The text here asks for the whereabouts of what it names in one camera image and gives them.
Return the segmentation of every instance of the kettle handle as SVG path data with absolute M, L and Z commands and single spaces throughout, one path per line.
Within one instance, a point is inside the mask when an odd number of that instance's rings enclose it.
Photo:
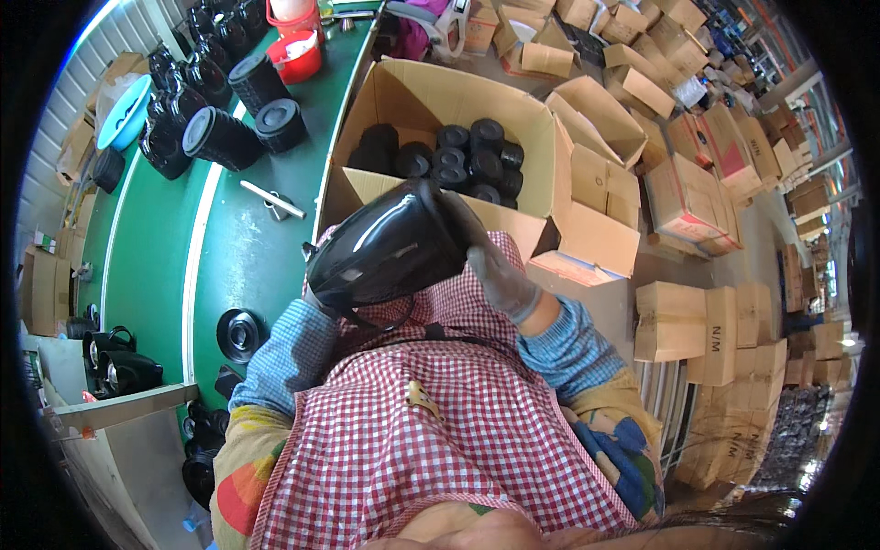
M 408 298 L 409 298 L 409 306 L 407 306 L 407 312 L 403 314 L 403 317 L 401 317 L 400 319 L 397 319 L 396 321 L 393 321 L 393 323 L 386 325 L 386 326 L 373 325 L 369 321 L 361 319 L 361 317 L 357 313 L 355 313 L 355 311 L 352 310 L 351 308 L 348 308 L 347 310 L 344 310 L 344 311 L 340 311 L 340 315 L 342 317 L 348 319 L 349 321 L 355 323 L 356 325 L 358 325 L 361 328 L 375 328 L 375 329 L 378 329 L 379 332 L 387 333 L 387 332 L 390 332 L 390 331 L 394 330 L 395 328 L 399 327 L 400 325 L 403 325 L 404 323 L 406 323 L 407 319 L 409 319 L 409 316 L 413 314 L 413 309 L 415 309 L 415 296 L 409 296 Z
M 108 339 L 113 339 L 116 333 L 125 333 L 128 335 L 128 344 L 131 346 L 132 351 L 137 351 L 137 338 L 124 326 L 117 325 L 113 327 L 113 330 L 110 331 L 110 334 L 107 335 Z

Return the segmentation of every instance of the hand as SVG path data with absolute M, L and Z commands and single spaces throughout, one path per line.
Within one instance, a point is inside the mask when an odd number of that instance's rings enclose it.
M 467 263 L 483 285 L 486 301 L 519 325 L 538 306 L 542 290 L 510 265 L 486 233 L 471 207 L 453 192 L 443 193 L 443 203 L 470 243 Z
M 314 292 L 312 292 L 312 287 L 309 284 L 305 285 L 305 295 L 303 296 L 303 301 L 308 305 L 312 305 L 319 312 L 324 313 L 332 320 L 337 320 L 339 318 L 339 312 L 329 307 L 327 305 L 323 305 L 316 297 Z

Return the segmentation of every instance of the plastic bag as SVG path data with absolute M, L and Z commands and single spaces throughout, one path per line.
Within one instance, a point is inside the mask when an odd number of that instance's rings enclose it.
M 706 86 L 700 84 L 697 77 L 690 77 L 685 82 L 679 84 L 672 90 L 675 99 L 681 101 L 682 105 L 688 109 L 697 104 L 704 95 L 706 95 Z
M 98 90 L 98 99 L 95 101 L 95 139 L 101 135 L 101 127 L 104 126 L 110 109 L 116 105 L 122 94 L 143 75 L 129 72 L 128 74 L 116 77 L 113 83 L 104 83 Z

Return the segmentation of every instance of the white wall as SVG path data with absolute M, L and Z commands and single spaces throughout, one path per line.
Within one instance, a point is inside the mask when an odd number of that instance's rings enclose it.
M 109 62 L 121 51 L 147 55 L 158 44 L 158 30 L 147 15 L 146 3 L 159 5 L 165 23 L 176 26 L 195 0 L 121 0 L 89 34 L 59 72 L 33 138 L 16 223 L 16 258 L 39 227 L 55 235 L 62 220 L 69 187 L 55 176 L 55 161 L 70 124 L 83 112 L 85 100 L 98 84 Z

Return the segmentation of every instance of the person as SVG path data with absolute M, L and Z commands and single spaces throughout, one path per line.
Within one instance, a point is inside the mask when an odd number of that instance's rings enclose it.
M 253 356 L 215 459 L 217 546 L 757 544 L 651 529 L 661 427 L 632 371 L 582 304 L 528 280 L 510 235 L 486 232 L 458 195 L 443 201 L 471 242 L 467 265 L 416 293 L 403 326 L 339 321 L 306 288 Z M 407 304 L 358 314 L 398 319 Z

